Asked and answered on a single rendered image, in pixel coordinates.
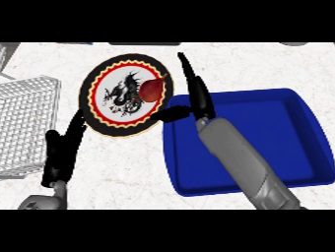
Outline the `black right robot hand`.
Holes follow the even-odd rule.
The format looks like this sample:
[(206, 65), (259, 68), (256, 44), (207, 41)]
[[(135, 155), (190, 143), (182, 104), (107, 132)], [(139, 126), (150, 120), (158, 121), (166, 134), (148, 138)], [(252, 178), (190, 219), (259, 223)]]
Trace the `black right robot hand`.
[(209, 121), (215, 118), (213, 103), (209, 95), (209, 89), (200, 76), (195, 75), (191, 63), (182, 52), (178, 53), (182, 64), (184, 75), (187, 78), (190, 106), (175, 105), (151, 114), (153, 120), (173, 122), (194, 114), (195, 120)]

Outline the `red pear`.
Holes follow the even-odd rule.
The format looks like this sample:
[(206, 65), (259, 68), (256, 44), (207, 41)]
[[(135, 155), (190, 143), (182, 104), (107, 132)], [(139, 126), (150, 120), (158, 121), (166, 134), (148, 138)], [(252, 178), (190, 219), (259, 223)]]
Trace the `red pear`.
[(145, 102), (156, 101), (163, 92), (163, 84), (164, 84), (164, 78), (157, 78), (153, 80), (147, 80), (138, 90), (138, 96)]

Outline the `dragon print round plate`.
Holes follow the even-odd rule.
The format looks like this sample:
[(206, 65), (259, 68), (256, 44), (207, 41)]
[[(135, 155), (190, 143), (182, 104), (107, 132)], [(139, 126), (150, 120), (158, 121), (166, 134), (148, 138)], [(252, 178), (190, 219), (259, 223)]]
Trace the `dragon print round plate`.
[[(139, 86), (157, 78), (164, 78), (161, 96), (145, 102), (138, 96)], [(139, 134), (156, 124), (150, 116), (166, 108), (172, 96), (172, 76), (156, 58), (138, 53), (111, 57), (87, 74), (79, 92), (89, 127), (108, 137)]]

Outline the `blue rectangular tray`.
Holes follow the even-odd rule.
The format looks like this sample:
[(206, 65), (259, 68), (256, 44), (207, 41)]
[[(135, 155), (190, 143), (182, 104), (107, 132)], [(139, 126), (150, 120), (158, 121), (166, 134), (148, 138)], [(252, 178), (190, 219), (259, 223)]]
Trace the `blue rectangular tray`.
[[(335, 160), (312, 111), (290, 89), (213, 93), (215, 114), (225, 118), (290, 187), (335, 182)], [(179, 195), (238, 191), (218, 159), (200, 141), (195, 118), (163, 125), (167, 173)]]

